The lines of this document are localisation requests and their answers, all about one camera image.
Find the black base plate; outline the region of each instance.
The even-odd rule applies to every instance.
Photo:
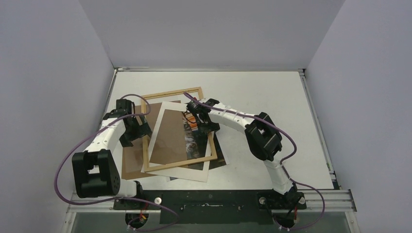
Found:
[[[272,216],[258,200],[266,196],[276,203],[284,202],[284,196],[273,190],[145,190],[143,193],[146,200],[161,198],[161,205],[179,214],[179,224],[273,224]],[[287,203],[283,206],[286,208],[278,205],[277,209],[291,208]],[[136,202],[120,200],[115,202],[113,209],[140,210],[141,206]],[[149,205],[147,209],[158,210],[159,207]],[[175,218],[168,211],[161,210],[160,224],[172,223]]]

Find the screw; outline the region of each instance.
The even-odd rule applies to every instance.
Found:
[[[299,203],[302,204],[302,205],[305,204],[305,202],[306,202],[306,200],[305,200],[304,197],[302,197],[302,198],[299,200]]]
[[[266,198],[264,198],[264,197],[259,198],[259,203],[261,205],[264,205],[266,203]]]
[[[155,198],[154,202],[158,205],[160,205],[162,203],[162,198]]]

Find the white wall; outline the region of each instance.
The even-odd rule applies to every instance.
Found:
[[[412,232],[412,1],[346,0],[306,75],[362,232]]]
[[[53,176],[97,129],[113,68],[78,0],[0,1],[0,231],[59,232]],[[70,163],[61,175],[73,191]]]
[[[304,68],[344,0],[80,0],[116,67]]]

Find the black mounting bracket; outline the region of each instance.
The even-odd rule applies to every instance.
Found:
[[[215,99],[209,99],[204,104],[208,106],[213,106],[218,103],[219,101]],[[190,101],[186,107],[188,111],[192,113],[192,115],[196,119],[197,128],[199,129],[200,132],[204,134],[208,134],[210,132],[216,132],[220,129],[220,126],[218,123],[214,123],[210,120],[210,117],[208,114],[211,111],[210,108],[201,106],[200,104],[194,101]]]
[[[115,196],[120,189],[120,176],[110,150],[75,153],[71,159],[76,192],[80,198]],[[88,170],[99,166],[99,173]]]
[[[106,113],[103,117],[103,120],[107,120],[109,118],[119,118],[132,114],[133,107],[134,104],[130,100],[116,100],[116,109],[110,111],[110,113]],[[139,116],[139,118],[142,122],[141,125],[137,121],[136,117],[127,117],[123,119],[126,131],[119,139],[122,147],[132,147],[132,141],[145,135],[152,136],[152,130],[150,129],[145,116]]]
[[[298,210],[306,209],[306,203],[299,203],[305,195],[302,192],[293,192],[281,195],[277,192],[259,192],[257,200],[260,210],[290,210],[297,207]]]
[[[264,112],[256,117],[273,124],[272,119]],[[282,135],[267,124],[254,120],[246,125],[245,135],[249,144],[250,152],[260,160],[273,161],[274,155],[282,150]]]

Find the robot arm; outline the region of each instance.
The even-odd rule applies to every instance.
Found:
[[[256,158],[263,160],[271,177],[273,189],[280,194],[285,194],[293,187],[293,183],[282,169],[279,159],[274,157],[278,151],[282,150],[281,134],[258,120],[237,115],[256,116],[273,124],[266,113],[262,112],[259,115],[243,113],[214,99],[201,100],[200,102],[215,108],[225,109],[221,112],[191,101],[187,105],[187,109],[195,116],[200,131],[203,133],[216,131],[220,129],[219,124],[223,124],[245,134],[251,153]]]
[[[102,126],[108,126],[116,118],[132,114],[130,100],[117,100],[116,109],[103,117]],[[152,135],[152,131],[142,116],[139,125],[135,117],[128,117],[109,126],[98,134],[91,144],[72,157],[74,182],[80,198],[100,196],[136,197],[142,190],[139,182],[120,179],[113,160],[112,151],[120,141],[123,147],[133,146],[132,141],[144,135]]]
[[[256,116],[273,123],[266,113],[259,115],[245,114],[230,106],[225,106],[217,100],[203,100],[209,106],[230,110],[237,114]],[[117,100],[116,109],[103,117],[102,128],[108,126],[116,118],[132,114],[133,103],[130,100]],[[220,112],[198,105],[191,101],[187,109],[194,115],[199,130],[209,133],[220,129],[219,124],[226,125],[246,135],[252,154],[263,160],[272,180],[273,189],[284,195],[294,188],[293,183],[283,171],[279,160],[274,155],[282,150],[282,136],[266,124],[247,117],[226,111]],[[139,182],[127,181],[120,178],[112,151],[120,141],[123,147],[133,146],[132,141],[145,135],[152,135],[152,131],[141,116],[139,125],[135,117],[128,117],[118,121],[98,134],[91,144],[83,151],[75,153],[72,158],[72,167],[77,195],[80,198],[94,198],[99,196],[140,197],[142,188]]]

